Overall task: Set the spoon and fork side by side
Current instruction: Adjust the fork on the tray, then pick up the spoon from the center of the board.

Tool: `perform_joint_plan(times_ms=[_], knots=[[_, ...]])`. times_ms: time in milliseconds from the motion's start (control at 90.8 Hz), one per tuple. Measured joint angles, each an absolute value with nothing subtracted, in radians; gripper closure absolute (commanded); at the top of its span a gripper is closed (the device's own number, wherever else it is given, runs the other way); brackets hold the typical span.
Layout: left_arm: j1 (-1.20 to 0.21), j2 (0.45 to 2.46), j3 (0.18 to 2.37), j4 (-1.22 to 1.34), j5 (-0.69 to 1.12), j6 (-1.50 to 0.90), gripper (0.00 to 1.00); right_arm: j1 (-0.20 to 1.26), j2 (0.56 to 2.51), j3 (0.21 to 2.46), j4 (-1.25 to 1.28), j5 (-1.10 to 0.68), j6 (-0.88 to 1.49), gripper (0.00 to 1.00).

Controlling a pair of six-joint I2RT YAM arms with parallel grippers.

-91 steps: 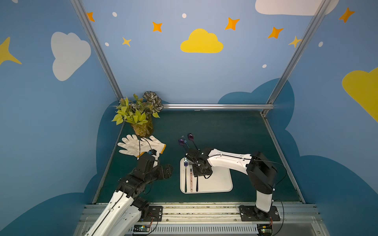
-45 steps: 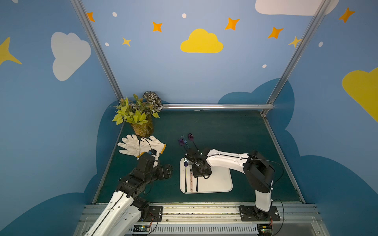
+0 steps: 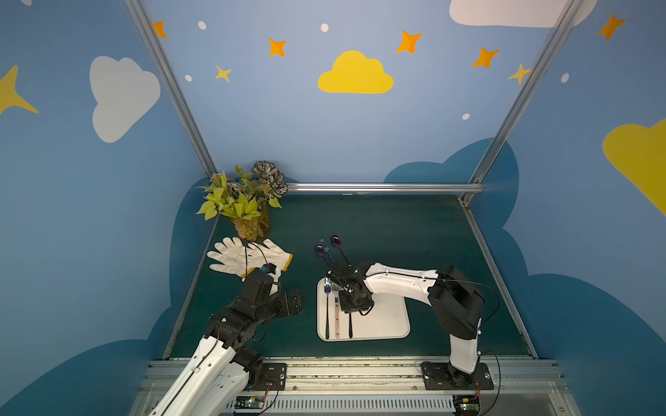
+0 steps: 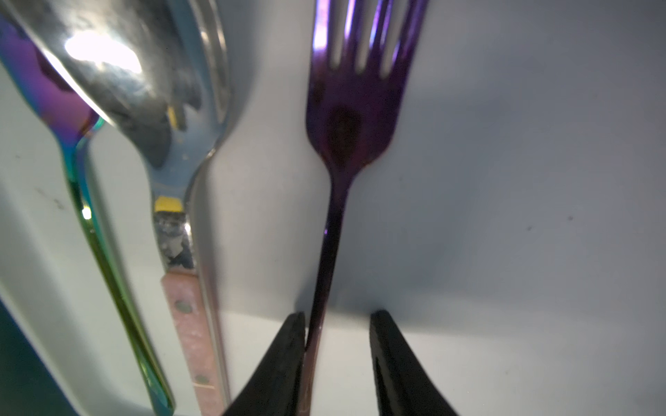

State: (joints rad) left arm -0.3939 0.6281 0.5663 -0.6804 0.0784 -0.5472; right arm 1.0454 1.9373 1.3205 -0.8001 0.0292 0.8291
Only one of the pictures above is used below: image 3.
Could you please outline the silver spoon pink handle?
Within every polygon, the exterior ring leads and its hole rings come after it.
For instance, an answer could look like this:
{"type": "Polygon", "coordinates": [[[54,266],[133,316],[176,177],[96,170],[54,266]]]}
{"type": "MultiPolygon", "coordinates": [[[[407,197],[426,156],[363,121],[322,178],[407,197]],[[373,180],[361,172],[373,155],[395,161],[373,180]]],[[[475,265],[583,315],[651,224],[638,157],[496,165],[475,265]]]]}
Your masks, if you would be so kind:
{"type": "Polygon", "coordinates": [[[332,290],[334,295],[334,329],[336,339],[339,339],[341,337],[339,286],[337,284],[332,284],[332,290]]]}

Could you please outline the rainbow iridescent fork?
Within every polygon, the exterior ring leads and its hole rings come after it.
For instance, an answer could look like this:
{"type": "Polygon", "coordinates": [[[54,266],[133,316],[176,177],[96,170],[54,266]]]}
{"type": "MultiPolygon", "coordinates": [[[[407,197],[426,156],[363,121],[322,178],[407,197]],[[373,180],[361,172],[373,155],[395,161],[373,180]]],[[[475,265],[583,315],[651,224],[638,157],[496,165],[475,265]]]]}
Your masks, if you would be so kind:
{"type": "Polygon", "coordinates": [[[330,294],[331,294],[331,279],[329,277],[326,277],[324,279],[324,298],[325,298],[325,339],[329,340],[331,336],[331,330],[330,330],[330,294]]]}

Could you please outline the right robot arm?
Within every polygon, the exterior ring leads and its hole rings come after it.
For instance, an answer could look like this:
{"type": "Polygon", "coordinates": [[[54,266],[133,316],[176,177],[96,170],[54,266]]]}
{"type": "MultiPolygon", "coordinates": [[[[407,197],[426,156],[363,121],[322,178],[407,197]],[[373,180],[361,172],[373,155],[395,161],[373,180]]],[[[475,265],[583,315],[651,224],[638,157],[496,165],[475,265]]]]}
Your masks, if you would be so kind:
{"type": "Polygon", "coordinates": [[[373,315],[376,298],[381,295],[428,305],[450,340],[449,362],[435,373],[454,389],[472,389],[482,383],[475,373],[485,299],[459,270],[453,266],[407,270],[381,263],[351,266],[335,262],[325,276],[336,285],[340,310],[348,315],[373,315]]]}

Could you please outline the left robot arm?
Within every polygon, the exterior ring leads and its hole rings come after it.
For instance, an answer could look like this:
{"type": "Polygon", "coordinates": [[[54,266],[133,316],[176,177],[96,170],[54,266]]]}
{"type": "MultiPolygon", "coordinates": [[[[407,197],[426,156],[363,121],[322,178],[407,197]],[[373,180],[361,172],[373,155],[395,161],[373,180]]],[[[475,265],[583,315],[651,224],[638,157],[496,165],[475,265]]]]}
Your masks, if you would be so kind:
{"type": "Polygon", "coordinates": [[[242,390],[259,382],[263,356],[246,348],[259,325],[303,310],[305,293],[260,289],[211,316],[209,327],[152,415],[218,415],[242,390]]]}

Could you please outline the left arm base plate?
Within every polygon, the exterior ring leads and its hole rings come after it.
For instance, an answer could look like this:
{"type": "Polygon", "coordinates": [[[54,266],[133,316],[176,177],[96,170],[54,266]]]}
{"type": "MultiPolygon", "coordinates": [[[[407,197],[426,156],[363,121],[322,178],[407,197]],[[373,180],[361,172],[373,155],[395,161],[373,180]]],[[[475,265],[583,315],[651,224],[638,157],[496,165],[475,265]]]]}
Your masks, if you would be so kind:
{"type": "Polygon", "coordinates": [[[249,372],[249,381],[246,391],[284,391],[286,385],[288,365],[284,362],[263,363],[249,372]]]}

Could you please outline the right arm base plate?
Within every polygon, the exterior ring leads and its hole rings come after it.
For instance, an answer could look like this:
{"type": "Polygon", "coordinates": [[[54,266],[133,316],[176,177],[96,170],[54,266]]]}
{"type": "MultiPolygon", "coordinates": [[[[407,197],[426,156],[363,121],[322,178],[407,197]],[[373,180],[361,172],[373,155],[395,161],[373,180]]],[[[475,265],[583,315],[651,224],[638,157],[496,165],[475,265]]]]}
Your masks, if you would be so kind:
{"type": "Polygon", "coordinates": [[[421,374],[426,390],[494,390],[494,381],[485,363],[478,363],[472,374],[453,367],[449,362],[423,362],[421,374]]]}

